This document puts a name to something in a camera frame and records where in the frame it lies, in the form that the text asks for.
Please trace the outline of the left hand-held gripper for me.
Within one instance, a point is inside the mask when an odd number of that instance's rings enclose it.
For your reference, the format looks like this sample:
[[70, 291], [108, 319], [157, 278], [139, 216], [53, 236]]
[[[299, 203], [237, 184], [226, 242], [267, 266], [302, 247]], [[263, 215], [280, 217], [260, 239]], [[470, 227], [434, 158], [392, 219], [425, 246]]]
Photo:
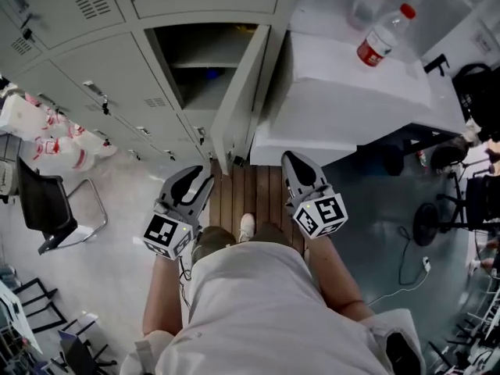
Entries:
[[202, 166], [190, 166], [175, 173], [163, 184], [141, 232], [144, 245], [155, 254], [177, 259], [196, 238], [195, 232], [200, 228], [198, 218], [213, 190], [214, 176], [208, 175], [189, 201], [185, 201], [184, 197], [202, 172]]

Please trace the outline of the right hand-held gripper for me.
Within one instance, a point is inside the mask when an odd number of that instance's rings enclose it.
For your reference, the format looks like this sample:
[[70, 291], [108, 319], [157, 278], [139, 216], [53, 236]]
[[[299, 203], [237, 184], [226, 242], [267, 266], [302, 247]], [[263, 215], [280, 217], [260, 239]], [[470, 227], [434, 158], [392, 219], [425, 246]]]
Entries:
[[301, 153], [285, 151], [281, 166], [290, 194], [285, 207], [306, 237], [327, 236], [345, 224], [348, 214], [341, 194], [327, 183], [319, 165]]

